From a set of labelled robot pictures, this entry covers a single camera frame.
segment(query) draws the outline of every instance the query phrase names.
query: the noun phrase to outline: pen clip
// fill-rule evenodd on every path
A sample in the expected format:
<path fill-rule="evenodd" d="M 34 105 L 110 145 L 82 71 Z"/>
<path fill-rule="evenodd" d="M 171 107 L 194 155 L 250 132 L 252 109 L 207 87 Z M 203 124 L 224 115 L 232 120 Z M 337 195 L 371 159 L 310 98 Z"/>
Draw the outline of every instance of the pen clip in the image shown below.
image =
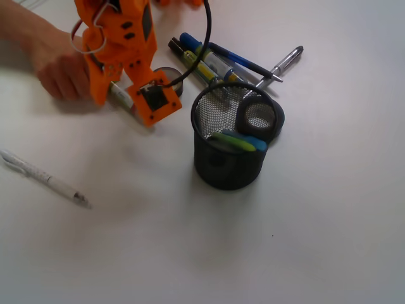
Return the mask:
<path fill-rule="evenodd" d="M 301 53 L 302 53 L 302 51 L 298 51 L 298 50 L 297 50 L 296 53 L 292 55 L 290 61 L 283 67 L 283 71 L 285 71 L 286 69 L 288 69 L 288 67 L 291 65 L 291 63 L 293 63 L 294 60 L 295 60 L 299 55 L 301 55 Z"/>
<path fill-rule="evenodd" d="M 17 165 L 14 165 L 13 163 L 11 163 L 10 161 L 8 161 L 8 160 L 5 159 L 5 158 L 3 158 L 3 160 L 4 160 L 5 164 L 6 164 L 7 166 L 9 166 L 9 168 L 12 168 L 13 170 L 18 171 L 18 172 L 22 173 L 23 175 L 28 176 L 28 172 L 25 171 L 24 169 L 20 168 L 20 167 L 17 166 Z"/>

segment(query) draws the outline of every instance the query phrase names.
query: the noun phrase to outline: black tape roll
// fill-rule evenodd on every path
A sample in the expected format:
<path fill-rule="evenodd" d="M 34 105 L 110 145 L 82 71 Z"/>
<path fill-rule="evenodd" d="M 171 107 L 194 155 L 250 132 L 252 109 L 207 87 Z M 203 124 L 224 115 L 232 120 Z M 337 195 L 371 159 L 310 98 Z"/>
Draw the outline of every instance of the black tape roll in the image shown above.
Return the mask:
<path fill-rule="evenodd" d="M 251 96 L 240 102 L 235 121 L 235 128 L 239 133 L 254 136 L 267 143 L 280 134 L 285 120 L 284 111 L 277 102 L 270 97 L 269 99 Z"/>

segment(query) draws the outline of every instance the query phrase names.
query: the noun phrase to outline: blue pen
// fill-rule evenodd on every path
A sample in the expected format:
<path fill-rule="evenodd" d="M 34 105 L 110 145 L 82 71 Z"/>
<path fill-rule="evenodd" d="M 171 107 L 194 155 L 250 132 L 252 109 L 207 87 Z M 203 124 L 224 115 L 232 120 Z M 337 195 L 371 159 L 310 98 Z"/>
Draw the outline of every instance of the blue pen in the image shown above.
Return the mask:
<path fill-rule="evenodd" d="M 260 74 L 268 79 L 273 79 L 277 82 L 283 82 L 283 80 L 280 77 L 274 75 L 273 73 L 266 70 L 265 68 L 262 68 L 261 66 L 255 64 L 243 57 L 240 57 L 239 55 L 236 55 L 235 53 L 228 51 L 227 49 L 224 49 L 223 47 L 221 47 L 215 43 L 210 42 L 208 47 L 211 50 L 213 50 L 214 53 L 224 56 L 224 57 L 228 58 L 229 60 L 232 60 L 232 61 L 242 65 L 243 67 L 246 67 L 246 68 L 256 72 L 257 74 Z"/>

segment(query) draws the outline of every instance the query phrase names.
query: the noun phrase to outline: white pen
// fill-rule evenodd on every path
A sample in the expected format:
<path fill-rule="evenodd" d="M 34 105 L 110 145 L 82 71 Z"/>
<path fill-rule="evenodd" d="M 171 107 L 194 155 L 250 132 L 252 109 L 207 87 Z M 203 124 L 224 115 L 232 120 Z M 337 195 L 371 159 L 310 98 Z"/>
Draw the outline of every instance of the white pen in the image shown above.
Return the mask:
<path fill-rule="evenodd" d="M 84 197 L 83 194 L 74 190 L 72 187 L 66 185 L 64 182 L 58 180 L 57 178 L 35 168 L 33 165 L 19 159 L 13 153 L 6 150 L 0 150 L 0 155 L 3 158 L 5 164 L 10 168 L 21 172 L 22 174 L 32 177 L 37 181 L 43 183 L 48 188 L 59 193 L 60 195 L 73 200 L 78 206 L 91 209 L 89 201 Z"/>

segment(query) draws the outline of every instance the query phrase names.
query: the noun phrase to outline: orange 3d-printed part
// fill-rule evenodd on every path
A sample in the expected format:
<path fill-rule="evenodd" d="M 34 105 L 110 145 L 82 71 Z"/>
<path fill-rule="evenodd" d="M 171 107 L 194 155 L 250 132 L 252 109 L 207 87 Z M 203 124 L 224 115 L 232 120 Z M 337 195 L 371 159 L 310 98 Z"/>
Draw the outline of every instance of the orange 3d-printed part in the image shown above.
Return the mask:
<path fill-rule="evenodd" d="M 193 0 L 201 4 L 202 0 Z M 146 126 L 179 110 L 182 104 L 162 71 L 153 72 L 151 62 L 157 50 L 149 0 L 75 0 L 81 21 L 83 51 L 90 73 L 90 93 L 98 105 L 106 102 L 111 82 L 122 71 L 133 85 L 127 89 Z"/>

